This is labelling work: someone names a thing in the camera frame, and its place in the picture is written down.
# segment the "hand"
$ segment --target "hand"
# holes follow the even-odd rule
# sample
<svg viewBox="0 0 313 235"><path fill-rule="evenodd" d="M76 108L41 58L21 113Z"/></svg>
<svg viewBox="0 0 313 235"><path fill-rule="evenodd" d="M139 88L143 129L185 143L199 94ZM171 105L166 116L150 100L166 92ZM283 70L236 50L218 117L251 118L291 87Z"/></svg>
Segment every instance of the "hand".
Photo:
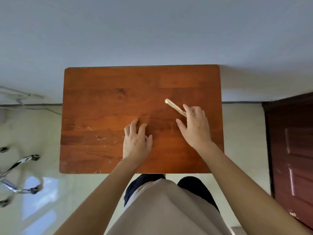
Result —
<svg viewBox="0 0 313 235"><path fill-rule="evenodd" d="M212 142L208 119L199 106L183 106L187 115L187 128L179 119L176 119L177 125L187 143L200 153Z"/></svg>
<svg viewBox="0 0 313 235"><path fill-rule="evenodd" d="M125 138L123 144L123 160L134 162L139 167L149 156L152 148L152 135L148 137L146 142L146 127L147 124L142 124L139 127L138 134L136 124L138 119L134 119L131 124L125 127Z"/></svg>

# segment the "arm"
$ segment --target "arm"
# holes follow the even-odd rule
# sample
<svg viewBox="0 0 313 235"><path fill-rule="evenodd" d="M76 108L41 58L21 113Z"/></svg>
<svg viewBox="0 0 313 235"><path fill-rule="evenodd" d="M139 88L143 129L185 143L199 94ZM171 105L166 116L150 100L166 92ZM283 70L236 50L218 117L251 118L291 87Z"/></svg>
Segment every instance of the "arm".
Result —
<svg viewBox="0 0 313 235"><path fill-rule="evenodd" d="M151 152L152 135L145 143L147 124L141 125L137 134L137 122L135 119L125 127L123 159L54 235L104 234L126 186Z"/></svg>
<svg viewBox="0 0 313 235"><path fill-rule="evenodd" d="M200 107L184 108L187 128L177 119L178 127L209 166L247 234L311 234L211 141L208 119Z"/></svg>

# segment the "wood grain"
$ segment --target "wood grain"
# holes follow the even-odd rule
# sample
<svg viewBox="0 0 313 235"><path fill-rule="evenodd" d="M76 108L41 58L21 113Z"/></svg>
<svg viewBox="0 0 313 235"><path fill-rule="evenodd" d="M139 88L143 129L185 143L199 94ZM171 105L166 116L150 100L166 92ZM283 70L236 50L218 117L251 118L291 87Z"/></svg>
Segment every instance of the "wood grain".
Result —
<svg viewBox="0 0 313 235"><path fill-rule="evenodd" d="M122 159L124 127L138 118L153 148L137 173L209 173L175 122L186 118L166 98L204 109L212 140L224 150L217 65L66 69L60 172L110 173Z"/></svg>

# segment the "person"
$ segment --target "person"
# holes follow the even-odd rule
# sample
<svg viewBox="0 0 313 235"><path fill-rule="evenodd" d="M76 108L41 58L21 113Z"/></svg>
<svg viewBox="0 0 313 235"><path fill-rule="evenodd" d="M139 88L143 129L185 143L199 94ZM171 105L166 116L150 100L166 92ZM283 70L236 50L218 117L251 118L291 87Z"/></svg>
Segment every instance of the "person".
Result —
<svg viewBox="0 0 313 235"><path fill-rule="evenodd" d="M187 127L176 120L182 136L209 166L246 233L311 234L211 141L205 112L183 106ZM152 135L145 141L147 124L137 133L137 121L125 127L123 159L55 235L104 234L126 186L152 150ZM176 185L163 174L142 174L129 185L124 200L124 212L109 235L231 234L209 190L195 177L185 177Z"/></svg>

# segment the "beige shirt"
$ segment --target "beige shirt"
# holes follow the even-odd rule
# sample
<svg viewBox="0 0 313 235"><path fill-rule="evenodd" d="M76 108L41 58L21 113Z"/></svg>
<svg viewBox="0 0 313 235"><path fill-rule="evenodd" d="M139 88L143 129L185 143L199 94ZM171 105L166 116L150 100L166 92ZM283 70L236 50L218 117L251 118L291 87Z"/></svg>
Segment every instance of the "beige shirt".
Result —
<svg viewBox="0 0 313 235"><path fill-rule="evenodd" d="M213 205L165 179L139 187L107 234L231 235Z"/></svg>

